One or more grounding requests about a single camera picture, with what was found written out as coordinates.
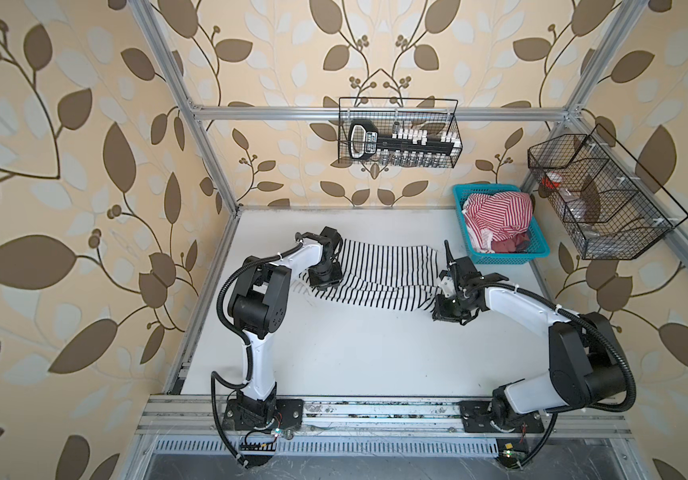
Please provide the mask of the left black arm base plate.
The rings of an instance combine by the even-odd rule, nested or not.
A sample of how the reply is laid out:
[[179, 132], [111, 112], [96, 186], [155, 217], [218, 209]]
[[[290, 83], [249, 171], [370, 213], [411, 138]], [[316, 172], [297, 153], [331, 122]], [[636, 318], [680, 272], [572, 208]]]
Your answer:
[[240, 397], [229, 400], [223, 420], [230, 430], [249, 431], [280, 428], [298, 429], [303, 422], [302, 399], [276, 399], [265, 401]]

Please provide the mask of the black white striped tank top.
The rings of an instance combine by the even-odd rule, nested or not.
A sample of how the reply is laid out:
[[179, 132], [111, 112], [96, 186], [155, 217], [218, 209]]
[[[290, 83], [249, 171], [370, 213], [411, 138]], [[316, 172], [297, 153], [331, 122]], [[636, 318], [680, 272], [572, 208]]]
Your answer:
[[438, 252], [426, 245], [389, 246], [345, 239], [338, 255], [343, 280], [315, 289], [308, 273], [291, 291], [347, 305], [395, 311], [429, 311], [440, 292]]

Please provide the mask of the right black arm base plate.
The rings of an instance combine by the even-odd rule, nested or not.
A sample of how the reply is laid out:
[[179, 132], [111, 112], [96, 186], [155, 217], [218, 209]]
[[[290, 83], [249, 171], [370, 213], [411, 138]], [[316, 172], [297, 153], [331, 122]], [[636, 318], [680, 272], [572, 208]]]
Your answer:
[[535, 434], [546, 431], [537, 412], [519, 414], [505, 407], [496, 413], [490, 400], [464, 400], [458, 407], [466, 433]]

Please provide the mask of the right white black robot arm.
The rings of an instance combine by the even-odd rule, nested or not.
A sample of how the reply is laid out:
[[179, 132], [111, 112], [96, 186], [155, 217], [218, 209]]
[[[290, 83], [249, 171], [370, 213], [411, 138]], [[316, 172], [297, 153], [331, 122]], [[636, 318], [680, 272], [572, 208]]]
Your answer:
[[483, 274], [471, 258], [451, 253], [439, 284], [435, 321], [467, 325], [482, 313], [497, 312], [547, 339], [545, 373], [494, 390], [487, 411], [479, 415], [493, 428], [509, 432], [541, 412], [623, 413], [635, 405], [638, 389], [630, 362], [605, 316], [567, 309], [504, 275]]

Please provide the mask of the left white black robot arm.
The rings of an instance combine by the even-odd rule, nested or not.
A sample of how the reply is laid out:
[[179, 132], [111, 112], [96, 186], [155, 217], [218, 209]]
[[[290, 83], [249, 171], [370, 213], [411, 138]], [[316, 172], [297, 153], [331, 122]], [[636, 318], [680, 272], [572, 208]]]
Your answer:
[[295, 245], [284, 252], [246, 258], [221, 287], [216, 298], [216, 314], [221, 324], [242, 341], [245, 360], [240, 382], [230, 382], [214, 371], [211, 384], [234, 392], [224, 417], [236, 430], [283, 426], [277, 406], [274, 334], [287, 314], [294, 280], [306, 274], [311, 287], [321, 291], [342, 282], [343, 271], [338, 260], [342, 247], [341, 235], [331, 227], [319, 234], [298, 233]]

